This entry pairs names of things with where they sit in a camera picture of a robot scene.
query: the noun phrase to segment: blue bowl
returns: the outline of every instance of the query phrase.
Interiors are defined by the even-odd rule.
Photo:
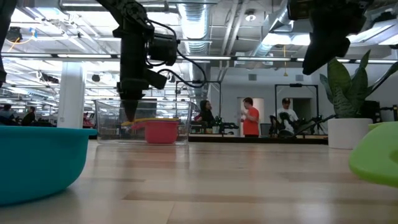
[[[57,193],[81,174],[95,129],[0,126],[0,205]]]

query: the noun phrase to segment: man in orange shirt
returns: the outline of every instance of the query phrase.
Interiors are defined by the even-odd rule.
[[[245,138],[259,137],[259,111],[253,107],[253,99],[247,97],[243,100],[247,111],[242,112],[246,118],[243,119],[243,134]]]

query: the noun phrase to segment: black cap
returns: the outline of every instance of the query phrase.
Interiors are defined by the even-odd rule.
[[[290,99],[289,99],[289,98],[284,98],[284,99],[282,100],[282,103],[290,103]]]

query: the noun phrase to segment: clear plastic bin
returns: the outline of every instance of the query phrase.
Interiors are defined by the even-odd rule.
[[[125,110],[132,105],[137,105],[134,117]],[[96,100],[95,106],[100,144],[187,145],[190,102]]]

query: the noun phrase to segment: orange shirt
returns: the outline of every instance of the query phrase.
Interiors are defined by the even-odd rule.
[[[248,109],[248,115],[257,118],[257,121],[251,121],[246,118],[243,121],[244,135],[259,135],[259,111],[254,107]]]

